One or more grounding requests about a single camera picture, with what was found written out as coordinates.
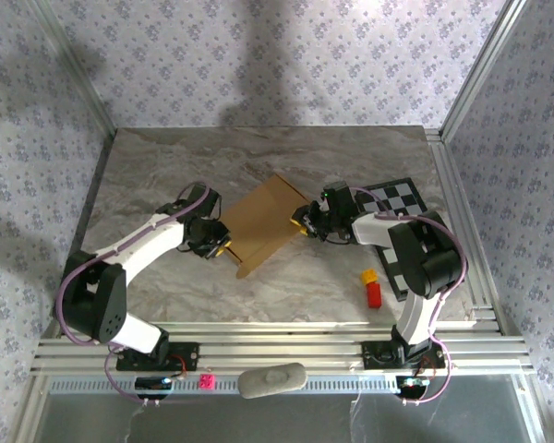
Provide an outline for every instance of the brown cardboard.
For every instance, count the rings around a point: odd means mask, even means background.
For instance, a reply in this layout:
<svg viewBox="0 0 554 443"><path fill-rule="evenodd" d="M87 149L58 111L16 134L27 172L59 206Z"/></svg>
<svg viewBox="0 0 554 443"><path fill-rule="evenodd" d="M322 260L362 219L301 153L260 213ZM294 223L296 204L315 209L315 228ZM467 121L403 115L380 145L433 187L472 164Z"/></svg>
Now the brown cardboard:
<svg viewBox="0 0 554 443"><path fill-rule="evenodd" d="M290 218L309 201L278 174L241 199L222 215L232 243L226 248L243 279L299 233Z"/></svg>

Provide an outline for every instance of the floral wallpaper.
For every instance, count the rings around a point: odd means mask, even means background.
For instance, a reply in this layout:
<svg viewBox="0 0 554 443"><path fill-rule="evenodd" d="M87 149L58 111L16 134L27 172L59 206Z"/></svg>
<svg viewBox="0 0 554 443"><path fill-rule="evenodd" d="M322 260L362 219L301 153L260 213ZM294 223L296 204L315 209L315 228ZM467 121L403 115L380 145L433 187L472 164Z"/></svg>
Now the floral wallpaper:
<svg viewBox="0 0 554 443"><path fill-rule="evenodd" d="M451 148L554 415L554 0L530 3Z"/></svg>
<svg viewBox="0 0 554 443"><path fill-rule="evenodd" d="M0 441L47 326L103 137L25 2L0 2Z"/></svg>
<svg viewBox="0 0 554 443"><path fill-rule="evenodd" d="M117 126L440 127L504 0L52 0Z"/></svg>

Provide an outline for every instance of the gray marble surface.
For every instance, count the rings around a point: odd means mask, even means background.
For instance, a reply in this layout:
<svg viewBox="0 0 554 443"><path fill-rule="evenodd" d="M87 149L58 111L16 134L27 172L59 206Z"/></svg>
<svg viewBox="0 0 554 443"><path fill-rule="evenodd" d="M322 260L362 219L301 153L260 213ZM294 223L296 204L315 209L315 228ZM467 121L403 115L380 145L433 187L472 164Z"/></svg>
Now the gray marble surface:
<svg viewBox="0 0 554 443"><path fill-rule="evenodd" d="M420 126L120 129L82 249L127 235L188 182L204 180L228 208L273 173L308 198L325 184L372 185L410 176L431 210L445 214L440 182ZM380 275L383 307L367 308L362 270ZM372 321L402 311L369 247L299 235L243 280L229 257L205 261L170 251L128 288L132 314L149 321ZM441 318L463 320L465 285Z"/></svg>

